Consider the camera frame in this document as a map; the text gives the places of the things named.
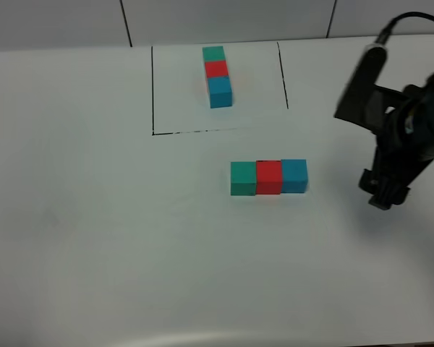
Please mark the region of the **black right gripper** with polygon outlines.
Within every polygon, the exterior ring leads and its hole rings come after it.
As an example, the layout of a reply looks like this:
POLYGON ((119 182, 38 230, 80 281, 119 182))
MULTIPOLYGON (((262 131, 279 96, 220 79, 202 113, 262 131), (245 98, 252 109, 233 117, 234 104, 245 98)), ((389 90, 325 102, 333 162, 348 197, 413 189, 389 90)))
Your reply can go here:
POLYGON ((361 190, 373 192, 368 202, 373 207, 390 210, 403 204, 409 185, 434 161, 426 117, 416 118, 416 105, 404 104, 387 114, 383 130, 376 134, 372 168, 359 180, 361 190))

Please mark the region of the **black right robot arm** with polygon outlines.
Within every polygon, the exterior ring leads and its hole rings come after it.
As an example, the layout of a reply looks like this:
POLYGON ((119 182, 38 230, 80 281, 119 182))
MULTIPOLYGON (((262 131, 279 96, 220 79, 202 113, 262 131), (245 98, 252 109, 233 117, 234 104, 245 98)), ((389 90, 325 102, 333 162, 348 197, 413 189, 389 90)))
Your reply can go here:
POLYGON ((359 188, 371 194, 369 204, 381 210, 402 204, 409 185, 434 161, 434 73, 422 87, 407 85, 400 96, 383 116, 372 168, 359 180, 359 188))

